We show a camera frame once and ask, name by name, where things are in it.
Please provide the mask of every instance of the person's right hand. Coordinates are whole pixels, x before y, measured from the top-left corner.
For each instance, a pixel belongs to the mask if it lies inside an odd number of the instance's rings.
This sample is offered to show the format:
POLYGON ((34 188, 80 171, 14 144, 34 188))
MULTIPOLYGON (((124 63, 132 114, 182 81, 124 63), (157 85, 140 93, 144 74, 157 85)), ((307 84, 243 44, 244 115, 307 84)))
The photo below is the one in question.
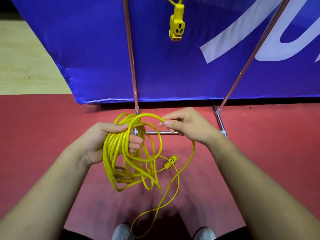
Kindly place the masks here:
POLYGON ((165 122, 159 126, 166 126, 171 133, 182 133, 192 141, 206 144, 211 136, 220 133, 200 113, 188 107, 169 113, 162 117, 165 122))

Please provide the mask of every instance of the shoe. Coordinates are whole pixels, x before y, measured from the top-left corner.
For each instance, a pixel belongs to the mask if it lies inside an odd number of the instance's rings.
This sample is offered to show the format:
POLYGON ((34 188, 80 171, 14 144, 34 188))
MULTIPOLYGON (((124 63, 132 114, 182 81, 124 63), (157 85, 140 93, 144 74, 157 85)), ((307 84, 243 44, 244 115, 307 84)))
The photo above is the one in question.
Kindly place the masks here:
POLYGON ((114 230, 111 240, 134 240, 134 237, 130 232, 130 227, 121 224, 114 230))
POLYGON ((216 239, 216 236, 213 232, 213 230, 204 227, 201 228, 197 234, 194 236, 194 240, 214 240, 216 239))

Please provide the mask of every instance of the blue fabric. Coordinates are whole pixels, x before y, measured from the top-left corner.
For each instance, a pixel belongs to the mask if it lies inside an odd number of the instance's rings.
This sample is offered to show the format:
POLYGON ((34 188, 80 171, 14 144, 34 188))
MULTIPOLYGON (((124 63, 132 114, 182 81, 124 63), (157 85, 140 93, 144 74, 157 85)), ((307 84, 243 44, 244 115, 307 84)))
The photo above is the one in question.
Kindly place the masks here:
MULTIPOLYGON (((12 1, 78 103, 134 100, 121 0, 12 1)), ((207 64, 200 46, 257 0, 184 0, 186 29, 179 42, 169 38, 174 7, 167 0, 128 1, 139 101, 224 98, 274 13, 207 64)), ((308 0, 280 41, 296 40, 319 17, 320 0, 308 0)), ((319 53, 317 36, 288 59, 253 60, 231 98, 320 96, 319 53)))

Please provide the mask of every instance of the red floor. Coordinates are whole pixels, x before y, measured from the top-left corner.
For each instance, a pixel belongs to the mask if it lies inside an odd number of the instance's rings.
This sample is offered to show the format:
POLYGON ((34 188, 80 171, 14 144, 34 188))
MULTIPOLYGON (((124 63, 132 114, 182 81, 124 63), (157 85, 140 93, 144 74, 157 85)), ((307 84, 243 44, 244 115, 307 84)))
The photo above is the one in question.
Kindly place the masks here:
MULTIPOLYGON (((229 138, 258 166, 320 218, 320 104, 227 106, 221 113, 229 138)), ((196 108, 217 127, 211 107, 196 108)), ((125 110, 86 113, 71 95, 0 96, 0 218, 32 187, 62 150, 96 122, 113 122, 125 110)), ((148 109, 159 116, 175 109, 148 109)), ((163 136, 163 155, 177 154, 181 167, 191 142, 163 136)), ((173 173, 160 177, 164 188, 173 173)), ((66 228, 95 240, 110 239, 124 221, 156 206, 163 190, 137 185, 117 193, 102 164, 94 165, 71 210, 66 228)), ((180 191, 160 212, 179 213, 190 233, 202 226, 217 236, 244 226, 210 153, 196 144, 181 175, 180 191)))

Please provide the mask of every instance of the metal pole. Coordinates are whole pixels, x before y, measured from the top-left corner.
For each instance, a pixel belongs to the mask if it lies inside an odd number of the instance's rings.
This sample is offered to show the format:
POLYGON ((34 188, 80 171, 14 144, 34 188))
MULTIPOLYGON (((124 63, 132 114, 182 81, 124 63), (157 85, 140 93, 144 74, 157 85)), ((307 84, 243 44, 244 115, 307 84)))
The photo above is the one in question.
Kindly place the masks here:
MULTIPOLYGON (((155 130, 147 130, 147 131, 146 131, 146 134, 148 134, 148 135, 156 135, 157 132, 156 132, 155 130)), ((176 131, 174 132, 174 134, 171 134, 170 131, 166 131, 166 130, 159 131, 159 134, 160 134, 160 135, 179 135, 179 133, 176 132, 176 131)))
POLYGON ((127 34, 127 42, 128 42, 128 50, 129 50, 132 87, 133 87, 133 95, 134 95, 134 109, 135 109, 136 114, 138 114, 139 113, 138 92, 137 92, 137 84, 136 84, 136 74, 134 72, 134 52, 132 49, 128 0, 122 0, 122 4, 123 4, 125 30, 126 30, 126 34, 127 34))
POLYGON ((282 12, 284 11, 284 9, 286 8, 287 4, 289 3, 290 0, 283 0, 282 3, 280 4, 278 10, 275 12, 275 14, 273 15, 272 19, 270 20, 266 30, 263 32, 258 44, 256 45, 256 47, 254 48, 253 52, 251 53, 249 59, 247 60, 246 64, 244 65, 244 67, 242 68, 241 72, 239 73, 237 79, 235 80, 234 84, 232 85, 232 87, 230 88, 228 94, 226 95, 226 97, 224 98, 224 100, 222 101, 222 104, 219 106, 218 110, 216 111, 216 114, 219 114, 219 112, 222 110, 223 106, 226 104, 227 100, 229 99, 231 93, 234 91, 234 89, 236 88, 236 86, 238 85, 239 81, 241 80, 242 76, 244 75, 244 73, 246 72, 246 70, 248 69, 250 63, 252 62, 252 60, 254 59, 255 55, 258 53, 260 47, 262 46, 263 42, 266 40, 267 36, 269 35, 269 33, 271 32, 272 28, 274 27, 275 23, 278 21, 279 17, 281 16, 282 12))
POLYGON ((222 120, 220 118, 220 115, 219 113, 217 112, 217 106, 214 104, 214 102, 212 101, 213 103, 213 109, 214 109, 214 113, 216 114, 216 117, 217 117, 217 120, 218 120, 218 123, 219 123, 219 126, 220 126, 220 129, 221 129, 221 133, 224 134, 226 137, 228 137, 227 135, 227 132, 226 130, 224 129, 224 126, 223 126, 223 123, 222 123, 222 120))

